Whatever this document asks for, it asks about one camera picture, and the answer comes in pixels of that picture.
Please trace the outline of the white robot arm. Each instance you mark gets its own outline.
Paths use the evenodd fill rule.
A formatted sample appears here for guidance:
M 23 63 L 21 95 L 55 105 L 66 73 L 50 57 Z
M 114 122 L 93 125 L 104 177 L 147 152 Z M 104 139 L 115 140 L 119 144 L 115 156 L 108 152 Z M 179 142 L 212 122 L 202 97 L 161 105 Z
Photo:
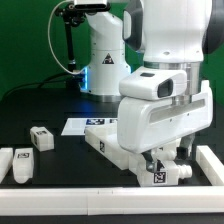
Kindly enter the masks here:
M 180 139 L 188 150 L 194 134 L 211 124 L 212 90 L 199 79 L 200 64 L 224 43 L 224 0 L 132 0 L 122 38 L 143 54 L 143 65 L 111 71 L 111 60 L 101 56 L 102 74 L 88 79 L 88 92 L 122 97 L 116 141 L 155 172 L 154 149 Z

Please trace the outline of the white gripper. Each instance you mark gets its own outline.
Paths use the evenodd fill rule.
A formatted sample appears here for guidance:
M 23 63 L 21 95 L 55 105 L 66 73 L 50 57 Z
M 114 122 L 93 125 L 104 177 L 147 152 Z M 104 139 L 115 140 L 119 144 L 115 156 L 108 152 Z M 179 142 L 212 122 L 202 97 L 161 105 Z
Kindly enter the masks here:
M 144 152 L 146 170 L 156 173 L 158 163 L 148 150 L 181 138 L 177 157 L 186 160 L 195 140 L 193 133 L 209 127 L 212 117 L 213 97 L 208 80 L 202 81 L 201 92 L 185 105 L 174 106 L 171 98 L 152 102 L 125 97 L 118 109 L 118 144 L 132 153 Z

